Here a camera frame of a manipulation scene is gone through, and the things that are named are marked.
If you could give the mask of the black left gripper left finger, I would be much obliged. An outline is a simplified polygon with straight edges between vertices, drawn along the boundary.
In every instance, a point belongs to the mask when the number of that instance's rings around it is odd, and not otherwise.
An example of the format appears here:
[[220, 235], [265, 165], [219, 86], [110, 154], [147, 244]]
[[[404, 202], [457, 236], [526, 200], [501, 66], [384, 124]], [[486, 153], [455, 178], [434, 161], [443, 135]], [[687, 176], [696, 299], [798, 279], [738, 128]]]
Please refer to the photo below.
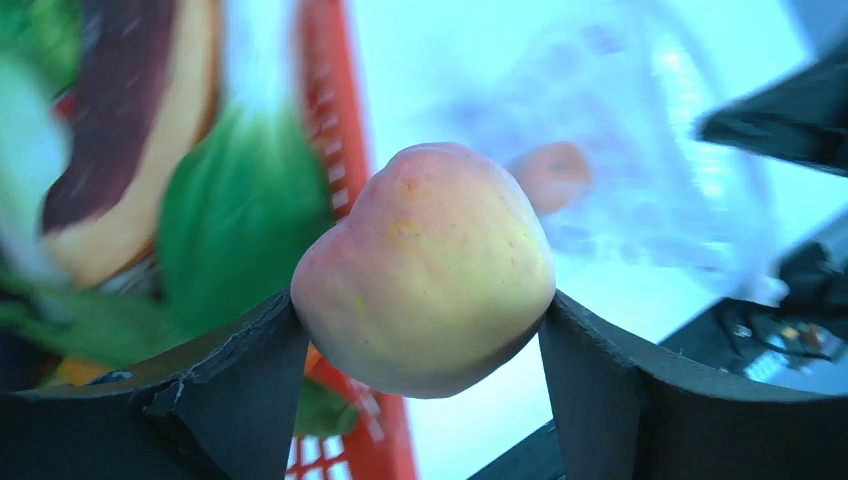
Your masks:
[[85, 386], [1, 396], [5, 479], [281, 479], [307, 336], [287, 292]]

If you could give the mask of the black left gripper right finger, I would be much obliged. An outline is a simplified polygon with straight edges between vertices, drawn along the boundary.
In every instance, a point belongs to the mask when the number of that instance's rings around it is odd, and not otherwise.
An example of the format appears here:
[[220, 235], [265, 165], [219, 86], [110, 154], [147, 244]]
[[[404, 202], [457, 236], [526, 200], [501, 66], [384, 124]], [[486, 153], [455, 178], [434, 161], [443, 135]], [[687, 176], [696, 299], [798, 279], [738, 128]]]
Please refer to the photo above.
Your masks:
[[755, 382], [557, 293], [539, 344], [568, 479], [843, 479], [847, 400]]

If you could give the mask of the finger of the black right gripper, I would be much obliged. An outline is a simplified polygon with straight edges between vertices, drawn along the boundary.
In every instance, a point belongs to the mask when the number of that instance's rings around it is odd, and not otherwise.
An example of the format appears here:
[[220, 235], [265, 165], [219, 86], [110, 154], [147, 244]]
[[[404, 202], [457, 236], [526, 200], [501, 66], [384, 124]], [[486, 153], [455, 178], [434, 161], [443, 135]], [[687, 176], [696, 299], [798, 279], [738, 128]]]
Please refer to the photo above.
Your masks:
[[847, 175], [847, 41], [786, 79], [715, 110], [697, 137]]

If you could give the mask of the clear dotted zip top bag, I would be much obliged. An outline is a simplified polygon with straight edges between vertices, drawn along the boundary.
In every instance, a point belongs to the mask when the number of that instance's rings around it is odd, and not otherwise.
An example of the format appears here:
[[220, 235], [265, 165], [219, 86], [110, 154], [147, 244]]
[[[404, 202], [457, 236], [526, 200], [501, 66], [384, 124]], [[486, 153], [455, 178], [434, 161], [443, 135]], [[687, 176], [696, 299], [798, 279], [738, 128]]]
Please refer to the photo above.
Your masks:
[[508, 170], [541, 145], [580, 147], [591, 190], [537, 214], [569, 267], [671, 267], [722, 296], [779, 301], [765, 175], [698, 139], [724, 93], [681, 17], [663, 1], [557, 1], [543, 18], [496, 84], [466, 78], [441, 118]]

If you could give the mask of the yellow red peach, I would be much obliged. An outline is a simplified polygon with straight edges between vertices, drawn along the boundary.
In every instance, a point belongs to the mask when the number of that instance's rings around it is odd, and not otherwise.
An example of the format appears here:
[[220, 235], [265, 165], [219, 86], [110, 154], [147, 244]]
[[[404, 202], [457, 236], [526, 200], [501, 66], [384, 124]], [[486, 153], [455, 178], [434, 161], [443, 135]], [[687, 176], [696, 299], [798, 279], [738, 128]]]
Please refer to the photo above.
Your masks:
[[316, 349], [388, 394], [456, 395], [514, 357], [556, 292], [554, 257], [515, 179], [456, 143], [398, 152], [340, 243], [303, 255], [292, 303]]

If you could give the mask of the orange tangerine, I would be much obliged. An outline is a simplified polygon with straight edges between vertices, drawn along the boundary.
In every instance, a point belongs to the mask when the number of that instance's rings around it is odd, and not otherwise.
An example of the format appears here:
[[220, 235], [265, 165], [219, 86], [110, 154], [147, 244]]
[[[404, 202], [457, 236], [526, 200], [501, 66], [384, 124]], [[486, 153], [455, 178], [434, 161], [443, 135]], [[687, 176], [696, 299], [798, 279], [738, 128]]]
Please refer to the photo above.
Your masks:
[[509, 171], [540, 215], [576, 205], [593, 185], [587, 157], [573, 142], [534, 148], [514, 159]]

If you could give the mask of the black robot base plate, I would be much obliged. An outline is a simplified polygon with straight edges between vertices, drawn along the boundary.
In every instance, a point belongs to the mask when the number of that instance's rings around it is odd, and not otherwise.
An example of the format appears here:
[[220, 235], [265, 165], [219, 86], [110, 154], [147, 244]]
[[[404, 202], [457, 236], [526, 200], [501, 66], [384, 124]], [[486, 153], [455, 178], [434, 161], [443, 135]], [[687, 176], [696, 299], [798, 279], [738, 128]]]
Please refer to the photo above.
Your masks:
[[846, 217], [779, 276], [779, 307], [723, 299], [657, 344], [558, 294], [539, 341], [553, 418], [478, 477], [845, 478]]

